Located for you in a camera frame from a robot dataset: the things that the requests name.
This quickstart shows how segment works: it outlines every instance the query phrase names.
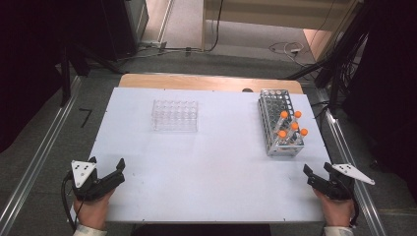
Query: orange cap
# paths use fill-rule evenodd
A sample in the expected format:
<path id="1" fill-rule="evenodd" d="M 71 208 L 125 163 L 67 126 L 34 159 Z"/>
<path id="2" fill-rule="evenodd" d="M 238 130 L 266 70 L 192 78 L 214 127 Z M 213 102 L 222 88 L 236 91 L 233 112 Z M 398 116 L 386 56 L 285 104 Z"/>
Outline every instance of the orange cap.
<path id="1" fill-rule="evenodd" d="M 280 138 L 285 138 L 285 137 L 286 137 L 286 132 L 285 132 L 285 131 L 279 131 L 279 132 L 278 132 L 278 136 L 279 136 Z"/>
<path id="2" fill-rule="evenodd" d="M 294 113 L 294 117 L 295 118 L 300 118 L 301 117 L 301 111 L 296 111 L 295 113 Z"/>
<path id="3" fill-rule="evenodd" d="M 288 117 L 288 112 L 286 112 L 286 111 L 281 111 L 281 117 L 282 118 L 287 118 Z"/>
<path id="4" fill-rule="evenodd" d="M 292 124 L 291 124 L 291 129 L 292 129 L 292 130 L 296 130 L 296 129 L 298 129 L 298 123 L 297 123 L 297 122 L 292 123 Z"/>
<path id="5" fill-rule="evenodd" d="M 302 136 L 306 136 L 308 133 L 309 133 L 309 131 L 307 129 L 302 129 L 300 131 L 300 135 L 302 135 Z"/>

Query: wooden edge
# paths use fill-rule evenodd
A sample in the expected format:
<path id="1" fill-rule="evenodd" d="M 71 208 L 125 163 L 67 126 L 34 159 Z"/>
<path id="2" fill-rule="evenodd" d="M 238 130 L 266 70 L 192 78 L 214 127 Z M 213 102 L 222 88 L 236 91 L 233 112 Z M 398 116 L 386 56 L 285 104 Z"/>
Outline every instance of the wooden edge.
<path id="1" fill-rule="evenodd" d="M 287 89 L 290 93 L 304 93 L 296 81 L 175 74 L 126 74 L 122 76 L 119 87 L 225 91 L 251 89 L 253 92 L 260 92 L 261 89 Z"/>

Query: gray floor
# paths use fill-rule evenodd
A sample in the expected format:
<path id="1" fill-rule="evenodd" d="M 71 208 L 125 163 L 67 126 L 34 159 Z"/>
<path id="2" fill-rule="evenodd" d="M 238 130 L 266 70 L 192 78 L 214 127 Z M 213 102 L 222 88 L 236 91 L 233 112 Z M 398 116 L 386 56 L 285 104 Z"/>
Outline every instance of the gray floor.
<path id="1" fill-rule="evenodd" d="M 131 73 L 180 73 L 268 79 L 282 78 L 292 74 L 298 71 L 298 66 L 293 63 L 277 63 L 261 59 L 206 54 L 192 54 L 186 57 L 184 53 L 172 53 L 132 59 L 123 65 L 123 69 Z M 72 159 L 85 159 L 89 156 L 107 101 L 112 89 L 117 87 L 120 77 L 105 69 L 94 69 L 88 78 L 82 78 L 78 98 L 9 235 L 71 235 L 60 200 L 61 181 L 66 171 L 70 169 Z M 317 102 L 316 89 L 311 86 L 311 83 L 304 79 L 300 79 L 300 82 L 310 101 Z M 3 187 L 0 191 L 0 204 L 2 206 L 7 202 L 29 165 L 48 125 L 57 112 L 59 102 L 60 91 L 30 121 L 15 143 L 0 154 L 0 176 Z M 83 128 L 81 126 L 86 113 L 80 111 L 79 108 L 93 110 Z M 316 114 L 320 110 L 321 107 L 314 107 Z M 413 230 L 416 230 L 414 224 L 416 205 L 406 185 L 394 174 L 369 168 L 368 165 L 373 159 L 368 152 L 366 135 L 362 134 L 360 128 L 352 124 L 347 117 L 341 116 L 339 121 L 352 154 L 358 162 L 358 167 L 377 182 L 375 187 L 369 187 L 369 191 L 380 211 L 387 235 L 413 235 Z M 330 157 L 338 161 L 340 154 L 326 121 L 323 122 L 323 138 Z M 359 223 L 355 234 L 370 235 L 363 215 L 359 218 Z M 272 235 L 318 235 L 322 225 L 321 222 L 274 224 L 271 226 L 271 231 Z M 108 226 L 109 235 L 129 235 L 132 227 L 130 224 L 109 224 Z"/>

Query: metal test tube rack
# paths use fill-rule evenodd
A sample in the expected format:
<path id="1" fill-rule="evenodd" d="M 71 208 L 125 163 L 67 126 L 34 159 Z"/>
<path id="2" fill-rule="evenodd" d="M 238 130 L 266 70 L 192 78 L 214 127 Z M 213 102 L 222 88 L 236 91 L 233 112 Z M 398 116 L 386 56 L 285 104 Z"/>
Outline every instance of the metal test tube rack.
<path id="1" fill-rule="evenodd" d="M 304 147 L 304 142 L 300 145 L 276 145 L 277 134 L 273 128 L 279 119 L 281 111 L 288 112 L 288 118 L 282 124 L 281 129 L 288 129 L 294 116 L 294 109 L 286 89 L 262 89 L 258 100 L 264 137 L 266 141 L 267 155 L 269 156 L 295 156 Z"/>

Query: test tube rack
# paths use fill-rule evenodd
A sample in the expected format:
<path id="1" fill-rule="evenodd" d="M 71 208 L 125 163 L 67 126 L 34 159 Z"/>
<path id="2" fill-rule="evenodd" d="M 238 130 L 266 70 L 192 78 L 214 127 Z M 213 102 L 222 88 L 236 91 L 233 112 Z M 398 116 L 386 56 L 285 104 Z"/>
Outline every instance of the test tube rack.
<path id="1" fill-rule="evenodd" d="M 197 132 L 199 103 L 183 100 L 155 100 L 152 125 L 155 131 Z"/>
<path id="2" fill-rule="evenodd" d="M 258 106 L 261 112 L 262 125 L 264 128 L 264 137 L 269 156 L 295 156 L 304 147 L 304 142 L 300 145 L 276 145 L 277 134 L 273 132 L 276 122 L 279 119 L 281 111 L 288 112 L 288 118 L 284 121 L 281 129 L 288 129 L 294 116 L 294 109 L 286 89 L 261 90 Z"/>

